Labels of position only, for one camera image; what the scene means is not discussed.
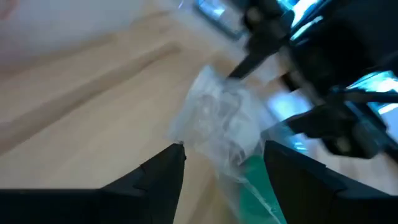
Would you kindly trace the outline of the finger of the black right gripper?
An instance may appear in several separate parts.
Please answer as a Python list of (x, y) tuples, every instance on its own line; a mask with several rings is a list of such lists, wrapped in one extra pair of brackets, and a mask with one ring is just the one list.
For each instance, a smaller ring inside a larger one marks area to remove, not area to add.
[(255, 69), (257, 69), (263, 62), (268, 59), (271, 55), (276, 54), (273, 52), (249, 52), (245, 58), (234, 68), (234, 70), (228, 75), (228, 78), (242, 80), (250, 75)]
[(337, 156), (371, 159), (388, 150), (387, 126), (365, 103), (318, 105), (284, 123), (295, 134), (321, 139), (326, 149)]

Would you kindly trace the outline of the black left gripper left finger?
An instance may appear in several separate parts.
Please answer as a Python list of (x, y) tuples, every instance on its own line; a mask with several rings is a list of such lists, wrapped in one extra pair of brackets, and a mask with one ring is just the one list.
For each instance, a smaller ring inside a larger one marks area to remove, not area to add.
[(173, 223), (185, 148), (171, 144), (98, 189), (2, 189), (1, 223)]

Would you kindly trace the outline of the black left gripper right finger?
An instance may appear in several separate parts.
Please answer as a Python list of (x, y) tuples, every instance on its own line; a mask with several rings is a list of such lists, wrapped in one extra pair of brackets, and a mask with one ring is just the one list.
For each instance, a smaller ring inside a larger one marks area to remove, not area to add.
[(287, 223), (397, 224), (396, 196), (275, 141), (266, 141), (263, 158)]

